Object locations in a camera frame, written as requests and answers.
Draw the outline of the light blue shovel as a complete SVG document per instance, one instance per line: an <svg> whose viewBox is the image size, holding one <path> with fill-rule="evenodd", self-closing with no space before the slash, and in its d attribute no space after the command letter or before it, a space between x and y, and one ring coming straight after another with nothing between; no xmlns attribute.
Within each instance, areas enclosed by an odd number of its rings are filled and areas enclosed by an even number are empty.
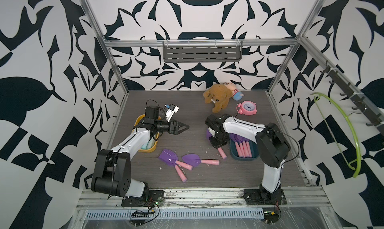
<svg viewBox="0 0 384 229"><path fill-rule="evenodd" d="M142 145L142 150L151 150L155 146L155 137L152 137L146 144Z"/></svg>

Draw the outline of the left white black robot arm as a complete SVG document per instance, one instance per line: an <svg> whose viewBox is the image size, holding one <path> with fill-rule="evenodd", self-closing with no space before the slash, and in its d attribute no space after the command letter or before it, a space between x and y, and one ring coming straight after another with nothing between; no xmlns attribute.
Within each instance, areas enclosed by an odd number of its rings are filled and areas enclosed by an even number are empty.
<svg viewBox="0 0 384 229"><path fill-rule="evenodd" d="M151 139L161 133L178 135L189 126L172 119L179 107L165 105L165 117L159 118L159 106L147 106L145 116L134 126L132 133L120 144L109 150L101 150L96 158L91 190L109 196L131 197L147 201L149 187L132 179L131 160Z"/></svg>

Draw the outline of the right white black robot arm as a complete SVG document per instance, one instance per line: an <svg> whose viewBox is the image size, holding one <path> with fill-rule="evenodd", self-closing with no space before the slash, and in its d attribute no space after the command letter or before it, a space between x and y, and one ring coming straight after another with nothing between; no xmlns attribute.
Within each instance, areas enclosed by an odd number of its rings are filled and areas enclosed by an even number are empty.
<svg viewBox="0 0 384 229"><path fill-rule="evenodd" d="M264 163L261 189L270 194L278 190L281 186L282 168L291 148L276 124L253 124L228 114L219 117L212 114L206 118L205 124L212 135L210 143L216 149L230 141L230 134L256 143L259 156Z"/></svg>

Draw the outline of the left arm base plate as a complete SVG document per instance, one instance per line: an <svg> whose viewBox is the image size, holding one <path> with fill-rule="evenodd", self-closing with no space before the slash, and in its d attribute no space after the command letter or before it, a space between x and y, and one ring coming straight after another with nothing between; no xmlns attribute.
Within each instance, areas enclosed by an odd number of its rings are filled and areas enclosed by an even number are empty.
<svg viewBox="0 0 384 229"><path fill-rule="evenodd" d="M149 190L145 191L142 197L124 196L121 207L138 208L147 207L152 204L161 206L164 202L164 194L164 190Z"/></svg>

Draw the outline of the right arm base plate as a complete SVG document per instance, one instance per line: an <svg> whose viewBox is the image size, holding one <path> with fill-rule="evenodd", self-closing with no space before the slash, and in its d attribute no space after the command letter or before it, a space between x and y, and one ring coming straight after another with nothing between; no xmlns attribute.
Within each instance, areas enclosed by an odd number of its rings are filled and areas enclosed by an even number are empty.
<svg viewBox="0 0 384 229"><path fill-rule="evenodd" d="M243 198L248 206L254 205L286 205L287 200L284 194L284 191L281 189L281 186L278 189L270 193L262 185L258 189L244 189Z"/></svg>

